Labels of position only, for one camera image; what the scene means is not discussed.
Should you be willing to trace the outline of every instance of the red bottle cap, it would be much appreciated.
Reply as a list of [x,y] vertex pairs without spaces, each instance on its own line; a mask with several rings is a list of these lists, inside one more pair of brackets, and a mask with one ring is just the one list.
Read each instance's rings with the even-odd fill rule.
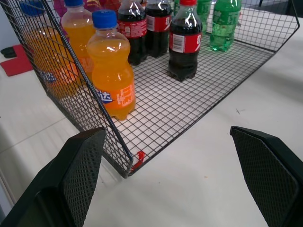
[[197,0],[180,0],[180,5],[193,6],[197,4]]

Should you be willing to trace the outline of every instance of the plastic bottle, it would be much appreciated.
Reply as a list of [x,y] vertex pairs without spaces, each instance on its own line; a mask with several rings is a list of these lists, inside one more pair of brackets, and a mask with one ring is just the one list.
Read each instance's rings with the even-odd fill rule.
[[180,0],[175,0],[174,1],[174,16],[177,15],[179,9],[180,9]]
[[157,58],[165,54],[169,46],[172,9],[167,0],[149,0],[145,13],[147,18],[147,52],[150,56]]
[[91,81],[93,62],[87,53],[87,43],[94,35],[91,12],[83,6],[83,0],[64,0],[67,12],[61,24],[70,38],[70,44]]
[[57,54],[65,52],[63,44],[59,34],[51,28],[42,3],[37,0],[23,1],[20,2],[20,9],[26,18],[23,36],[31,49],[33,59],[30,60],[35,64],[34,69],[56,98],[74,95],[76,90],[72,84],[79,82],[77,69]]
[[169,72],[179,81],[196,74],[201,31],[196,0],[180,0],[180,10],[170,24],[169,34]]
[[117,32],[114,11],[99,10],[92,14],[96,33],[88,43],[94,61],[93,85],[111,117],[125,120],[134,110],[134,73],[127,62],[130,44]]
[[207,19],[210,12],[210,7],[212,5],[212,0],[198,0],[197,4],[197,14],[202,22],[202,33],[206,34],[207,31]]
[[210,46],[214,51],[227,51],[234,40],[234,32],[241,10],[241,0],[218,0],[214,6],[213,32]]
[[119,32],[129,41],[128,62],[138,65],[147,57],[145,47],[146,14],[136,0],[124,0],[118,10]]

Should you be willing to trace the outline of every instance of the blue bottle cap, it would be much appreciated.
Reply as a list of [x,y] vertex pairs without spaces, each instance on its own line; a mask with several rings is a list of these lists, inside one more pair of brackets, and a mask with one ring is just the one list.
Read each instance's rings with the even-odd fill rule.
[[96,29],[110,29],[117,26],[117,16],[112,10],[102,9],[92,13],[93,24]]
[[73,6],[81,6],[83,5],[83,0],[64,0],[66,7],[73,7]]
[[21,11],[30,17],[36,17],[44,14],[45,10],[41,1],[27,0],[20,2]]

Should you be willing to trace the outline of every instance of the orange soda bottle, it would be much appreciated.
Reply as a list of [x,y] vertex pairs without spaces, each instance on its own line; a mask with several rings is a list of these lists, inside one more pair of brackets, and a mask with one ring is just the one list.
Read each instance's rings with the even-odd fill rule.
[[127,61],[130,44],[117,32],[117,18],[112,10],[92,13],[96,33],[88,43],[94,62],[93,85],[111,117],[125,120],[136,105],[134,72]]
[[38,0],[20,2],[27,25],[23,36],[31,49],[33,63],[46,86],[56,98],[76,93],[73,83],[79,83],[78,72],[66,54],[59,34],[51,26],[42,3]]
[[87,53],[87,43],[94,35],[95,29],[91,12],[84,8],[83,0],[64,0],[67,12],[61,24],[70,38],[70,44],[86,75],[91,81],[93,62]]

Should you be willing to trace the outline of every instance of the white wall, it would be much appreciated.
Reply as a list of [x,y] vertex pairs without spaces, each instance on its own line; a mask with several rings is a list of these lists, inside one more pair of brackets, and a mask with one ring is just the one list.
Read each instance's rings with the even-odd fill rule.
[[20,43],[1,6],[0,28],[0,50]]

